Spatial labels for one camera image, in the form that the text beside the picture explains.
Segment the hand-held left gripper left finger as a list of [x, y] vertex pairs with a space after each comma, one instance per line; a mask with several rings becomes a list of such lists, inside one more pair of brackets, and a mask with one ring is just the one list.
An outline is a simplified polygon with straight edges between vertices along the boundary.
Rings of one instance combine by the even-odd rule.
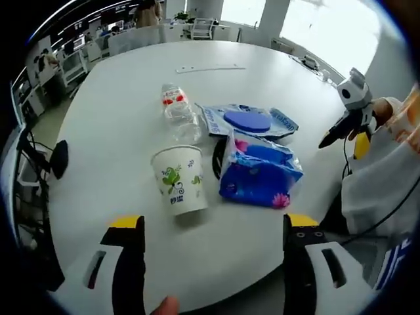
[[145, 314], [145, 222], [125, 216], [101, 226], [67, 256], [67, 314]]

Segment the person's right hand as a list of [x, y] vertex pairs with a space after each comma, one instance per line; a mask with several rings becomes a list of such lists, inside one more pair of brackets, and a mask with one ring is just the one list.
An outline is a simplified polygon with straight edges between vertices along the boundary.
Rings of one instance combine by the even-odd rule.
[[373, 117], [376, 120], [376, 129], [372, 132], [370, 140], [390, 127], [397, 119], [403, 107], [403, 102], [394, 97], [381, 97], [372, 101]]

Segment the person's left hand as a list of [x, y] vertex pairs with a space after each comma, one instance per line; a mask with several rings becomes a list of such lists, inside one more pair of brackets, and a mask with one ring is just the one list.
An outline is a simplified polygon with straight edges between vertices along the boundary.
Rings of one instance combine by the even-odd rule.
[[176, 297], [167, 296], [152, 312], [153, 315], [178, 315], [179, 301]]

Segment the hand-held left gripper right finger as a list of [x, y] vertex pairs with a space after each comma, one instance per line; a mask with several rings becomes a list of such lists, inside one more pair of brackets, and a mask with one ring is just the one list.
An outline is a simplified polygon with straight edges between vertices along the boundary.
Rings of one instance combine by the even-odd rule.
[[362, 265], [306, 215], [283, 220], [284, 314], [359, 314], [373, 297]]

